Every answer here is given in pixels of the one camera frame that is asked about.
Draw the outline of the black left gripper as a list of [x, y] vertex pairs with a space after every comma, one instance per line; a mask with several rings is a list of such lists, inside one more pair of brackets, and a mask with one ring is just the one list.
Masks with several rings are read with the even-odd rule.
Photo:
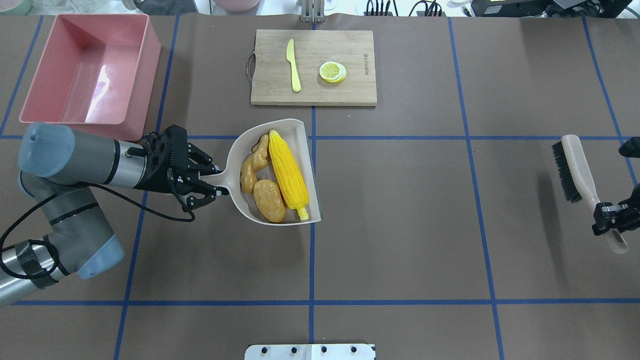
[[174, 193], [183, 211], [192, 211], [214, 202], [230, 191], [207, 182], [193, 182], [193, 176], [220, 174], [213, 157], [188, 142], [187, 131], [170, 125], [162, 133], [153, 133], [142, 148], [131, 148], [131, 158], [144, 160], [140, 181], [134, 189], [155, 193]]

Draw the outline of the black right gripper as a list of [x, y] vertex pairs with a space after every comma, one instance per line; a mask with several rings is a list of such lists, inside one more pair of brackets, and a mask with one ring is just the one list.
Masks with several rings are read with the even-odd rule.
[[[618, 153], [626, 158], [640, 158], [640, 137], [627, 139]], [[634, 231], [640, 227], [640, 185], [635, 185], [631, 195], [617, 205], [599, 202], [593, 212], [592, 232], [601, 236], [609, 231]]]

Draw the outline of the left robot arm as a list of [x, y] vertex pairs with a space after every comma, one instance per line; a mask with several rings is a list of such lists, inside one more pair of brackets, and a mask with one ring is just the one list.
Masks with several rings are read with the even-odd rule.
[[229, 194], [203, 180], [220, 169], [178, 125], [133, 143], [66, 125], [33, 123], [22, 137], [18, 166], [19, 187], [36, 204], [9, 226], [1, 241], [39, 210], [51, 231], [2, 249], [2, 306], [71, 274], [93, 278], [124, 259], [125, 250], [93, 189], [178, 223], [191, 223], [194, 210]]

